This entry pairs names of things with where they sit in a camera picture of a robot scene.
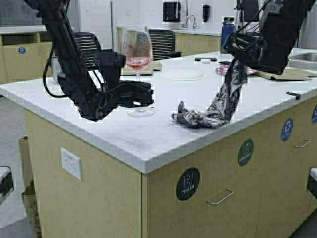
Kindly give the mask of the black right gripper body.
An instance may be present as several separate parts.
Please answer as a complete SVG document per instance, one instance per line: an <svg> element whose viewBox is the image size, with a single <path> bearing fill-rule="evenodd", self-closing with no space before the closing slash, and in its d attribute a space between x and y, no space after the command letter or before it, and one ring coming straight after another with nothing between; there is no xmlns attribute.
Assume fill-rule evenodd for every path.
<svg viewBox="0 0 317 238"><path fill-rule="evenodd" d="M232 32L228 35L222 48L247 67L259 67L266 51L266 40Z"/></svg>

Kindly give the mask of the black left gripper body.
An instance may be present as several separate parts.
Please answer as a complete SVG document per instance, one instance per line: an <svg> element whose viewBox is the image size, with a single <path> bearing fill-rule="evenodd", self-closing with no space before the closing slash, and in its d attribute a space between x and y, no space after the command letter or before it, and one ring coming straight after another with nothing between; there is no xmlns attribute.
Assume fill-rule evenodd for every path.
<svg viewBox="0 0 317 238"><path fill-rule="evenodd" d="M95 112L97 117L106 117L117 107L140 108L154 103L154 90L146 82L123 80L114 88L103 83L101 92L102 99Z"/></svg>

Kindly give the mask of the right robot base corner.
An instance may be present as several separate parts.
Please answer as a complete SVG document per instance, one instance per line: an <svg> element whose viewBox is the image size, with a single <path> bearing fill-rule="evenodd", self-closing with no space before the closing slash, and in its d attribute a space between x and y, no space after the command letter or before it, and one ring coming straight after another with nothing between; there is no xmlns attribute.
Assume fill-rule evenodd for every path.
<svg viewBox="0 0 317 238"><path fill-rule="evenodd" d="M312 167L310 169L307 190L315 199L317 199L317 168L316 167Z"/></svg>

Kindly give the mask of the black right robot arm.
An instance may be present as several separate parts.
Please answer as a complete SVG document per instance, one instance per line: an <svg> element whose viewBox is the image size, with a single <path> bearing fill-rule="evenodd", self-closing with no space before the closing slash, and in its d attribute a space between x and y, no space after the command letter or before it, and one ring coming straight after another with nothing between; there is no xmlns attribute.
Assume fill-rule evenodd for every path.
<svg viewBox="0 0 317 238"><path fill-rule="evenodd" d="M246 67L281 75L314 4L314 0L266 0L259 10L259 35L244 33L244 26L228 36L224 48Z"/></svg>

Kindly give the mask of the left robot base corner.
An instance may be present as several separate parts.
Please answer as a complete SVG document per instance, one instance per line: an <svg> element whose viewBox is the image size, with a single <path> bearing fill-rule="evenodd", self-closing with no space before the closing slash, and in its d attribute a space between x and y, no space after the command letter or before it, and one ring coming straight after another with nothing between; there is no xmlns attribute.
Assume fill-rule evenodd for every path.
<svg viewBox="0 0 317 238"><path fill-rule="evenodd" d="M14 191L12 170L8 166L0 167L0 204Z"/></svg>

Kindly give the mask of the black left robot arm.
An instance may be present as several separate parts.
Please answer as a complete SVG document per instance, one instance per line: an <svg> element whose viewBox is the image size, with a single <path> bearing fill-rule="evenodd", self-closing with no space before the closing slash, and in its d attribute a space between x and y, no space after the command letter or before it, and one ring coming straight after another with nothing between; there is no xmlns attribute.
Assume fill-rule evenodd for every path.
<svg viewBox="0 0 317 238"><path fill-rule="evenodd" d="M98 69L106 81L100 88L88 73L68 20L64 0L27 0L49 33L62 73L57 80L62 92L78 108L82 118L99 121L117 107L147 107L154 103L150 83L120 80L126 56L114 51L96 53Z"/></svg>

